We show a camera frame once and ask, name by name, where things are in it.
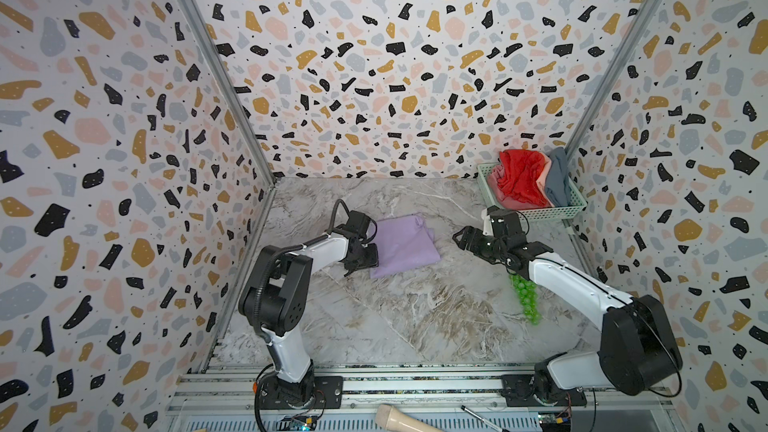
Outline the lilac t shirt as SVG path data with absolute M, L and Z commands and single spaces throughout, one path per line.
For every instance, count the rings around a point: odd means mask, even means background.
M 421 215 L 382 220 L 373 240 L 378 265 L 371 270 L 370 278 L 384 278 L 439 262 L 441 256 L 434 240 L 434 230 Z

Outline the mint green plastic basket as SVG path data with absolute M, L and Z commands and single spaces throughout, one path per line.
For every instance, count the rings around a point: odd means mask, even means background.
M 482 163 L 477 166 L 476 181 L 487 207 L 499 207 L 504 209 L 504 206 L 497 200 L 496 194 L 488 184 L 487 178 L 490 176 L 493 169 L 497 166 L 497 163 Z M 523 208 L 520 212 L 530 222 L 541 221 L 555 221 L 555 220 L 570 220 L 575 218 L 580 212 L 587 208 L 587 201 L 578 190 L 575 182 L 571 179 L 567 179 L 567 191 L 568 191 L 568 205 L 565 207 L 548 207 L 548 208 Z

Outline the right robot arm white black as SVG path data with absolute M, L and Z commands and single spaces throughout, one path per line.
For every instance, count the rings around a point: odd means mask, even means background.
M 595 352 L 565 352 L 536 364 L 523 395 L 554 404 L 575 389 L 613 388 L 629 396 L 680 377 L 683 360 L 663 304 L 634 297 L 577 269 L 550 246 L 528 239 L 517 212 L 490 207 L 483 226 L 466 226 L 456 246 L 503 266 L 526 285 L 556 294 L 600 333 Z

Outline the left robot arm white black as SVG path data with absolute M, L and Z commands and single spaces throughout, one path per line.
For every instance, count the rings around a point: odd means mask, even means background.
M 332 223 L 319 237 L 259 252 L 237 308 L 264 341 L 274 368 L 269 380 L 288 401 L 304 404 L 315 389 L 314 364 L 299 330 L 312 275 L 335 263 L 349 274 L 377 267 L 377 232 L 374 219 L 350 211 L 344 223 Z

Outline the green plastic grape bunch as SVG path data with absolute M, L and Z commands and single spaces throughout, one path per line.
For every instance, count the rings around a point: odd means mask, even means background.
M 523 314 L 533 325 L 538 325 L 541 315 L 538 311 L 536 284 L 520 275 L 511 275 L 510 281 L 523 308 Z

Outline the grey t shirt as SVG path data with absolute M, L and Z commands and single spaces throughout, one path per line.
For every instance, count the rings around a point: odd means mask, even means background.
M 544 185 L 544 192 L 553 207 L 569 205 L 568 167 L 563 147 L 553 149 L 549 154 L 551 165 Z

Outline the metal screwdriver tool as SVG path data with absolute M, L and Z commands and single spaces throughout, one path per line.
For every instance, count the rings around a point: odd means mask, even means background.
M 480 414 L 478 414 L 477 412 L 471 410 L 469 407 L 467 407 L 465 405 L 461 405 L 460 409 L 463 412 L 465 412 L 466 414 L 470 415 L 475 420 L 479 421 L 480 423 L 482 423 L 483 425 L 485 425 L 486 427 L 490 428 L 491 430 L 493 430 L 495 432 L 507 432 L 507 429 L 505 429 L 505 428 L 495 424 L 491 420 L 481 416 Z

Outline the small green circuit board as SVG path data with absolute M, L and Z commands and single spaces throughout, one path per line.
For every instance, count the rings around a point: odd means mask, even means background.
M 279 432 L 315 431 L 317 424 L 318 419 L 315 416 L 285 416 L 275 423 L 275 429 Z

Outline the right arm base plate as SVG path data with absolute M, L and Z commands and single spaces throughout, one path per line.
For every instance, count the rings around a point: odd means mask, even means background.
M 561 389 L 545 373 L 503 375 L 501 383 L 500 394 L 508 407 L 581 407 L 588 403 L 583 392 Z

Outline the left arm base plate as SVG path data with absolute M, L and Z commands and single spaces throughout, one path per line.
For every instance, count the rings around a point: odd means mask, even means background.
M 342 392 L 342 376 L 309 377 L 293 383 L 269 374 L 259 381 L 257 403 L 261 410 L 339 409 Z

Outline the right aluminium corner post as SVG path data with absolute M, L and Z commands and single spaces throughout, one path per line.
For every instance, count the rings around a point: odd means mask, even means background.
M 633 50 L 637 47 L 640 39 L 643 37 L 643 34 L 647 30 L 651 19 L 654 17 L 654 14 L 662 1 L 663 0 L 644 0 L 640 5 L 635 19 L 631 23 L 627 34 L 619 44 L 615 56 L 607 67 L 606 73 L 598 81 L 586 111 L 566 146 L 566 157 L 568 161 L 571 161 L 577 155 L 579 145 L 585 138 L 589 126 L 596 119 L 602 105 L 611 92 L 614 83 L 633 57 Z

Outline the aluminium corner post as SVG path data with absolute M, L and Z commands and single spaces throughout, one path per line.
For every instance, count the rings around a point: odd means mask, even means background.
M 651 19 L 654 17 L 654 14 L 662 1 L 663 0 L 644 0 L 640 5 L 635 19 L 631 23 L 627 34 L 619 44 L 615 56 L 607 67 L 606 73 L 598 81 L 586 111 L 566 146 L 566 157 L 568 161 L 571 161 L 577 155 L 579 145 L 585 138 L 589 126 L 596 119 L 602 105 L 611 92 L 614 83 L 633 57 L 633 50 L 637 47 L 640 39 L 643 37 L 643 34 L 647 30 Z
M 224 99 L 232 113 L 235 123 L 243 136 L 251 156 L 253 157 L 258 176 L 264 182 L 267 189 L 275 187 L 276 179 L 269 169 L 268 163 L 262 153 L 259 142 L 253 128 L 246 116 L 243 106 L 238 100 L 235 88 L 220 60 L 216 44 L 207 32 L 204 18 L 197 7 L 195 0 L 178 0 L 179 8 L 187 19 L 192 35 L 199 44 L 199 49 L 208 64 L 211 74 L 219 86 Z

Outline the aluminium mounting rail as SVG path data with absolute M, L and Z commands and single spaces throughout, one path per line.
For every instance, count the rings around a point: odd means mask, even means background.
M 316 377 L 342 376 L 339 409 L 261 410 L 257 368 L 220 367 L 181 379 L 165 431 L 277 431 L 285 416 L 318 419 L 315 431 L 382 431 L 382 404 L 441 431 L 493 431 L 460 409 L 469 407 L 507 431 L 681 431 L 684 426 L 663 389 L 627 396 L 610 388 L 578 389 L 586 406 L 508 407 L 501 377 L 533 374 L 530 364 L 371 365 L 320 368 Z

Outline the left aluminium corner post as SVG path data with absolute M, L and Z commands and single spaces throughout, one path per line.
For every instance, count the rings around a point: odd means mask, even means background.
M 179 8 L 187 19 L 192 35 L 199 44 L 199 49 L 208 64 L 211 74 L 219 86 L 224 99 L 232 113 L 235 123 L 243 136 L 251 156 L 253 157 L 258 176 L 264 182 L 267 189 L 275 187 L 276 179 L 269 169 L 268 163 L 262 153 L 259 142 L 253 128 L 246 116 L 243 106 L 238 100 L 235 88 L 220 60 L 216 44 L 207 32 L 204 18 L 197 7 L 195 0 L 178 0 Z

